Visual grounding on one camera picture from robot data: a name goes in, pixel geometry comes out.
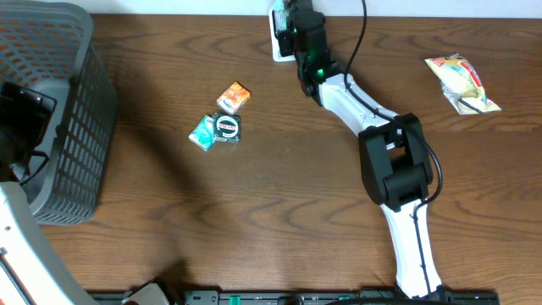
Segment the teal small box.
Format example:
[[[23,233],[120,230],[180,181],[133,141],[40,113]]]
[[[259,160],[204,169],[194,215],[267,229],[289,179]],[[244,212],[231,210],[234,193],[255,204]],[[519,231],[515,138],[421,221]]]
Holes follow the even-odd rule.
[[[189,134],[189,140],[199,146],[203,151],[208,151],[215,144],[213,118],[205,115],[196,128]]]

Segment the orange small box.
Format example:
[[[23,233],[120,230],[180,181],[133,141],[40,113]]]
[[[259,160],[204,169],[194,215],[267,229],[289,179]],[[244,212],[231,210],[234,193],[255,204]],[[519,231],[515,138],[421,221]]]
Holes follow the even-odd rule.
[[[235,115],[250,97],[251,92],[236,81],[218,97],[217,105],[227,114]]]

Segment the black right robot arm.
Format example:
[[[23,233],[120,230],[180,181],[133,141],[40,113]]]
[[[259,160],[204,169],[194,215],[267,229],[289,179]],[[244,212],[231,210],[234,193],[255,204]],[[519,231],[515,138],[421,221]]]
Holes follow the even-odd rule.
[[[438,196],[429,186],[442,181],[442,170],[419,119],[381,106],[357,85],[349,65],[333,60],[325,16],[312,2],[277,0],[269,22],[274,60],[295,62],[304,94],[357,136],[362,183],[390,229],[396,289],[405,298],[438,300],[443,287],[427,216]]]

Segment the yellow snack bag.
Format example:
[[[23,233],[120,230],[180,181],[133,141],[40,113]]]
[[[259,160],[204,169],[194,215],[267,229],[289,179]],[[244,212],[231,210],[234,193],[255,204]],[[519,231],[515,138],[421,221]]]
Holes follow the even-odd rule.
[[[443,95],[460,115],[500,112],[488,98],[478,73],[460,53],[426,58],[424,62],[438,77]]]

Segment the teal snack packet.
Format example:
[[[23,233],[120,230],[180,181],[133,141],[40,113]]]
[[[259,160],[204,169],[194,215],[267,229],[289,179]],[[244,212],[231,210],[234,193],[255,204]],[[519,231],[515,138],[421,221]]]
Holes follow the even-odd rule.
[[[274,14],[288,15],[291,11],[292,0],[275,0],[271,6],[271,12]]]

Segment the black round-logo packet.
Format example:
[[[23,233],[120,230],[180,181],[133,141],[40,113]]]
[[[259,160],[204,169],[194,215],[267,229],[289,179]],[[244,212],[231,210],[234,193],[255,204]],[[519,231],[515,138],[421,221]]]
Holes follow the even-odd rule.
[[[241,119],[234,115],[216,113],[213,116],[213,139],[237,143],[241,138]]]

